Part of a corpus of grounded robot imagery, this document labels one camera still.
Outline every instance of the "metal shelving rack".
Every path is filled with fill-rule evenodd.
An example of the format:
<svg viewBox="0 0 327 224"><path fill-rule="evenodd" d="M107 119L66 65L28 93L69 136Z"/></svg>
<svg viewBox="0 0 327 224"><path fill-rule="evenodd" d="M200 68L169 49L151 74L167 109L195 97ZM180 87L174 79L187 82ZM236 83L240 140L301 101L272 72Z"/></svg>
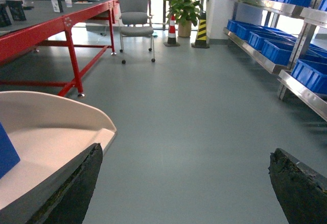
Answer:
<svg viewBox="0 0 327 224"><path fill-rule="evenodd" d="M255 59L269 73L278 74L280 86L277 92L278 98L283 100L288 92L294 93L307 106L320 115L327 121L327 102L326 97L316 94L298 82L290 75L296 64L296 60L306 53L312 40L313 34L317 26L327 28L327 12L319 11L317 8L321 0L312 0L309 8L304 8L296 5L278 3L270 0L232 0L236 3L243 3L250 6L258 7L268 12L284 15L292 18L303 19L303 27L299 37L294 45L289 64L287 66L273 66L267 59L263 58L258 51L253 50L245 41L239 39L232 32L224 29L225 34L241 47L247 54Z"/></svg>
<svg viewBox="0 0 327 224"><path fill-rule="evenodd" d="M237 46L244 50L248 55L255 59L266 71L271 74L278 74L281 70L286 69L287 66L275 64L268 58L263 56L259 51L250 46L246 41L239 38L233 32L224 28L224 33L231 39Z"/></svg>

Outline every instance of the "red and white traffic cone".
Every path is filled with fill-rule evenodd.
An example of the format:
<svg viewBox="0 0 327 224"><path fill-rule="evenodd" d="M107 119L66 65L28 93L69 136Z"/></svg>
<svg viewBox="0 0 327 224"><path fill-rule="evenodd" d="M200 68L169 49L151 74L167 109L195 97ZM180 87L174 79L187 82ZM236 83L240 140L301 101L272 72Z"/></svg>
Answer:
<svg viewBox="0 0 327 224"><path fill-rule="evenodd" d="M176 42L176 30L175 30L175 16L172 15L169 22L168 30L168 41L164 42L164 45L167 47L178 47L180 44Z"/></svg>

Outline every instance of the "table leg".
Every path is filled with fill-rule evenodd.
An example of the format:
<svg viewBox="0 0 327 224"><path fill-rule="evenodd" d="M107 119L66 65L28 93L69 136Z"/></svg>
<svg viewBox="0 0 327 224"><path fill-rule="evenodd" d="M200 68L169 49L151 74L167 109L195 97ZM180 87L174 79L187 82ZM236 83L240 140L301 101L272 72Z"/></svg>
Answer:
<svg viewBox="0 0 327 224"><path fill-rule="evenodd" d="M75 87L78 90L78 93L79 93L78 96L79 97L84 97L81 74L80 74L78 64L77 64L77 58L76 58L76 53L75 53L75 48L74 48L74 43L73 43L73 39L72 39L71 30L69 30L69 31L65 30L65 35L66 35L67 45L68 45L68 49L69 49L69 55L71 57L73 71L74 71Z"/></svg>
<svg viewBox="0 0 327 224"><path fill-rule="evenodd" d="M113 42L113 29L112 29L112 23L114 22L114 12L113 8L108 11L109 14L109 33L110 33L110 40L111 40L111 48L112 48L112 53L111 55L116 55L116 52L114 51L114 42Z"/></svg>

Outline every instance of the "yellow and black bollard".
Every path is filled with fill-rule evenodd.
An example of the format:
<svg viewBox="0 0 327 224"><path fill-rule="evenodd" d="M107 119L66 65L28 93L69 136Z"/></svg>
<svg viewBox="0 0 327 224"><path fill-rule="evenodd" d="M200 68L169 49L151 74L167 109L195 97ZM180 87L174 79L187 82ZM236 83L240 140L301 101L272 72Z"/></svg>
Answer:
<svg viewBox="0 0 327 224"><path fill-rule="evenodd" d="M206 12L202 11L198 33L196 35L195 43L191 43L193 48L208 49L209 44L206 43Z"/></svg>

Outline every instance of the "gray floor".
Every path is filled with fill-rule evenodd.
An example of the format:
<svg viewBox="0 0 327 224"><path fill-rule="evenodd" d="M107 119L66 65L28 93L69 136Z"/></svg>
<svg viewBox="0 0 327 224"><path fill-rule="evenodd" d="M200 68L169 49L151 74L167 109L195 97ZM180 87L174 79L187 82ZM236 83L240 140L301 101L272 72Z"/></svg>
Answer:
<svg viewBox="0 0 327 224"><path fill-rule="evenodd" d="M155 63L149 39L128 38L125 54L107 51L83 78L84 99L67 95L118 129L83 224L288 223L270 184L270 153L280 147L327 176L327 123L296 97L280 101L277 77L239 48L193 49L189 38L168 48L157 32ZM83 28L73 37L108 39ZM77 50L80 67L94 52ZM67 51L40 48L0 78L69 80Z"/></svg>

